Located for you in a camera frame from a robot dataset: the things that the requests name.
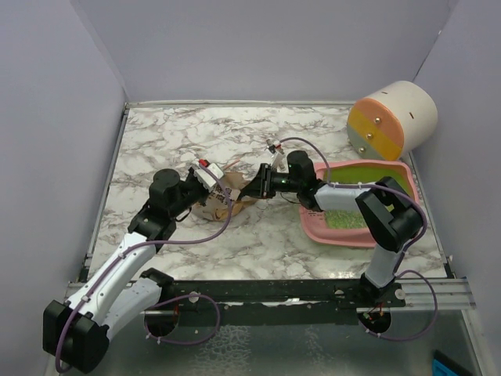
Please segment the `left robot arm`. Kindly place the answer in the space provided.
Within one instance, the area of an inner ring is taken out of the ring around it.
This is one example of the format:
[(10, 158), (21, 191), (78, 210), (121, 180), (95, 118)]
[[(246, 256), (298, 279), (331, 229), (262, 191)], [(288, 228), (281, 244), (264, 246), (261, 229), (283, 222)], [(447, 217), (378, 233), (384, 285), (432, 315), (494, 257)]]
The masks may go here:
[(93, 371), (117, 333), (143, 309), (171, 304), (168, 285), (151, 277), (131, 279), (175, 232), (177, 218), (205, 202), (223, 175), (216, 164), (191, 168), (186, 179), (169, 168), (154, 174), (148, 200), (115, 252), (83, 287), (43, 312), (42, 347), (56, 358), (59, 373)]

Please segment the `cat litter bag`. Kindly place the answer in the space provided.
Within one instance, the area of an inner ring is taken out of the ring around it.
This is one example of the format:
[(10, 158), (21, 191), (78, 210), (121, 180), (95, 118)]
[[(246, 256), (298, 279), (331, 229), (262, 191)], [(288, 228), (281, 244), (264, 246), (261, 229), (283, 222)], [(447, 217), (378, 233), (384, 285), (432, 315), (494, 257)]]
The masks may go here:
[[(245, 208), (257, 202), (252, 197), (239, 199), (240, 191), (249, 183), (243, 176), (243, 173), (237, 168), (240, 159), (229, 162), (222, 169), (225, 175), (222, 177), (232, 205), (232, 216), (238, 215)], [(205, 204), (195, 204), (192, 213), (201, 219), (209, 221), (224, 222), (228, 216), (228, 202), (220, 186), (216, 186), (205, 201)]]

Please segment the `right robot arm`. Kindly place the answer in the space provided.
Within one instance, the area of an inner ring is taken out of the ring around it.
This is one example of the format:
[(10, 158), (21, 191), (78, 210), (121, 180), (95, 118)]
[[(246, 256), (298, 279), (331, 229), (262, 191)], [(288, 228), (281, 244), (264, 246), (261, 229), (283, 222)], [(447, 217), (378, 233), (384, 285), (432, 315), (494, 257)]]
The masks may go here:
[(289, 153), (287, 164), (287, 173), (261, 164), (238, 198), (271, 199), (287, 192), (295, 193), (301, 206), (313, 212), (359, 212), (376, 241), (360, 279), (359, 296), (366, 305), (378, 306), (387, 298), (407, 249), (426, 231), (424, 211), (392, 177), (355, 185), (328, 183), (317, 177), (312, 160), (302, 150)]

